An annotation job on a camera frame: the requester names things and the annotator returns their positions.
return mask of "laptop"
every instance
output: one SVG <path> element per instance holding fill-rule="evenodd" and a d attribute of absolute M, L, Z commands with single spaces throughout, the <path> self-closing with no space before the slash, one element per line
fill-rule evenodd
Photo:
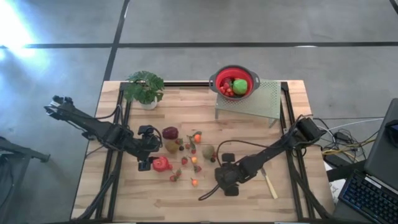
<path fill-rule="evenodd" d="M 388 128 L 395 120 L 398 120 L 398 98 L 390 103 L 364 172 L 355 171 L 346 180 L 334 217 L 363 223 L 398 224 L 398 147 Z"/>

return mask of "white pot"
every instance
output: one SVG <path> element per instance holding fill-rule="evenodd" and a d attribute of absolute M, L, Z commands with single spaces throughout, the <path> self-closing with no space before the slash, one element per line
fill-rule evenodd
<path fill-rule="evenodd" d="M 155 97 L 155 100 L 148 105 L 142 104 L 140 102 L 138 102 L 138 103 L 141 105 L 142 109 L 144 109 L 144 110 L 153 110 L 157 106 L 157 98 Z"/>

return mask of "concrete floor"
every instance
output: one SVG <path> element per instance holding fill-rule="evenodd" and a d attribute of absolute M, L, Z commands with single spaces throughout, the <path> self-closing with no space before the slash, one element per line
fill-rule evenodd
<path fill-rule="evenodd" d="M 111 44 L 123 1 L 0 1 L 0 45 L 10 47 L 0 49 L 0 136 L 51 154 L 31 162 L 9 223 L 69 219 L 87 141 L 43 106 L 67 95 L 94 114 L 111 52 L 16 47 Z M 388 0 L 131 0 L 120 43 L 398 41 L 397 22 Z M 137 70 L 206 80 L 240 64 L 262 78 L 304 79 L 314 115 L 333 127 L 384 116 L 398 96 L 397 57 L 398 47 L 118 49 L 110 80 Z M 380 123 L 346 128 L 362 140 Z"/>

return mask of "wooden table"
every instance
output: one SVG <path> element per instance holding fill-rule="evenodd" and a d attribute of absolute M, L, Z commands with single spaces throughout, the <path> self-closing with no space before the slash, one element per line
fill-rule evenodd
<path fill-rule="evenodd" d="M 110 114 L 116 106 L 120 82 L 104 82 L 99 99 L 97 116 Z M 288 81 L 290 97 L 296 117 L 311 114 L 310 104 L 302 80 Z M 268 128 L 268 119 L 246 114 L 222 111 L 215 120 L 216 94 L 207 87 L 166 87 L 163 100 L 155 110 L 142 110 L 137 103 L 132 104 L 129 125 L 136 133 L 140 125 L 151 124 L 162 130 L 175 126 L 180 136 L 202 131 L 202 143 L 198 145 L 198 164 L 203 170 L 193 172 L 191 164 L 182 167 L 178 182 L 170 182 L 171 172 L 158 173 L 154 170 L 137 171 L 137 159 L 124 153 L 119 180 L 114 221 L 121 222 L 266 222 L 296 221 L 294 200 L 287 167 L 286 154 L 280 154 L 265 163 L 264 168 L 279 196 L 273 199 L 264 177 L 258 175 L 240 185 L 237 197 L 225 197 L 218 190 L 210 198 L 199 202 L 198 197 L 207 193 L 215 185 L 214 169 L 217 163 L 205 161 L 201 148 L 217 145 L 227 139 L 240 139 L 258 144 L 270 145 L 281 137 L 280 125 Z M 91 142 L 88 152 L 97 148 Z M 262 148 L 232 143 L 222 146 L 221 153 L 235 153 L 236 159 L 255 154 Z M 167 156 L 174 167 L 182 166 L 181 157 L 191 156 L 187 151 L 171 155 L 164 148 L 153 156 Z M 72 217 L 79 216 L 98 193 L 103 175 L 106 150 L 102 149 L 86 159 L 81 173 Z M 320 203 L 329 211 L 334 209 L 326 170 L 318 147 L 310 147 L 304 157 L 310 188 Z M 191 178 L 198 179 L 198 187 L 191 185 Z M 300 191 L 304 214 L 305 200 Z M 108 209 L 109 195 L 104 209 Z"/>

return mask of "black metal frame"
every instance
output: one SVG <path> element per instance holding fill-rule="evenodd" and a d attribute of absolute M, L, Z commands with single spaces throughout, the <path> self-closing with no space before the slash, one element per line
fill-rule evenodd
<path fill-rule="evenodd" d="M 123 99 L 123 90 L 124 86 L 126 85 L 126 82 L 122 82 L 119 86 L 119 95 L 118 95 L 118 101 L 117 105 L 121 105 L 122 99 Z M 203 87 L 203 86 L 208 86 L 209 83 L 208 81 L 200 81 L 200 82 L 165 82 L 165 86 L 179 86 L 179 87 Z M 289 86 L 287 82 L 282 82 L 281 83 L 281 90 L 284 92 L 285 99 L 286 99 L 286 104 L 287 104 L 287 111 L 288 111 L 288 116 L 290 119 L 290 125 L 295 122 L 295 117 L 294 117 L 294 111 L 293 111 L 293 105 L 292 101 L 290 99 L 290 92 L 289 92 Z M 131 104 L 128 103 L 126 105 L 126 110 L 124 112 L 124 123 L 128 124 L 128 119 L 129 119 L 129 112 L 130 112 L 130 107 Z M 114 122 L 117 122 L 119 120 L 119 115 L 115 115 L 114 117 Z M 285 134 L 287 131 L 287 125 L 286 125 L 286 120 L 285 120 L 285 114 L 284 114 L 284 109 L 282 104 L 280 105 L 280 126 L 282 128 L 282 134 Z M 113 151 L 108 151 L 106 155 L 106 162 L 104 166 L 104 174 L 103 174 L 103 179 L 102 179 L 102 184 L 101 187 L 103 187 L 104 183 L 107 181 L 109 178 L 109 170 L 111 168 L 111 160 L 113 156 Z M 300 177 L 297 177 L 296 174 L 298 173 L 295 169 L 294 165 L 294 159 L 293 155 L 291 152 L 286 152 L 287 156 L 287 164 L 289 167 L 289 175 L 290 175 L 290 181 L 292 184 L 292 191 L 293 191 L 293 198 L 294 198 L 294 203 L 295 203 L 295 210 L 297 214 L 298 221 L 317 221 L 315 219 L 315 212 L 313 209 L 313 205 L 310 202 L 310 199 L 306 196 L 306 204 L 307 204 L 307 209 L 308 209 L 308 218 L 303 217 L 303 210 L 301 206 L 301 201 L 300 201 L 300 195 L 299 195 L 299 188 L 297 186 L 297 178 L 301 179 L 301 182 L 304 183 L 308 187 L 308 177 L 307 173 L 305 171 L 305 164 L 303 160 L 303 155 L 301 150 L 296 151 L 297 153 L 297 160 L 298 160 L 298 167 L 300 170 Z M 112 186 L 112 191 L 111 191 L 111 197 L 109 200 L 109 210 L 106 218 L 102 218 L 102 210 L 103 210 L 103 199 L 100 201 L 100 203 L 97 206 L 96 214 L 95 214 L 95 219 L 97 220 L 98 223 L 101 222 L 111 222 L 113 220 L 114 216 L 114 208 L 116 204 L 116 196 L 117 196 L 117 191 L 118 191 L 118 183 L 119 183 L 119 175 L 120 175 L 120 170 L 122 166 L 122 158 L 123 158 L 123 152 L 119 151 L 118 152 L 118 157 L 116 158 L 116 164 L 115 164 L 115 169 L 116 169 L 116 178 L 113 182 Z"/>

